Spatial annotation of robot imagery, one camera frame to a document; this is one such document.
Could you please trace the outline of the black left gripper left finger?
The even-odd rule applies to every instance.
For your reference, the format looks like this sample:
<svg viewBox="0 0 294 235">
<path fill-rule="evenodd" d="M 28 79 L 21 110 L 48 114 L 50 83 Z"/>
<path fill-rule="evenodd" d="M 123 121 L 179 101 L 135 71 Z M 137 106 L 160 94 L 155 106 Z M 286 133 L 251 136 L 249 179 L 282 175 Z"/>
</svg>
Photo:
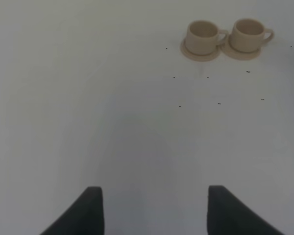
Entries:
<svg viewBox="0 0 294 235">
<path fill-rule="evenodd" d="M 103 192 L 88 187 L 46 230 L 44 235 L 104 235 Z"/>
</svg>

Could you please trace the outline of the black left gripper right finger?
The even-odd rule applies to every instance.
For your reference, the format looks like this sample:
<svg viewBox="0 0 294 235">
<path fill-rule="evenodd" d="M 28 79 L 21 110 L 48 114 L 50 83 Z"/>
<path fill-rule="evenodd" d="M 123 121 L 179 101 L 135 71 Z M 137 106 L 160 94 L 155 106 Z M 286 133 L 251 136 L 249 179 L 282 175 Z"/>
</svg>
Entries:
<svg viewBox="0 0 294 235">
<path fill-rule="evenodd" d="M 224 186 L 209 186 L 208 235 L 281 235 Z"/>
</svg>

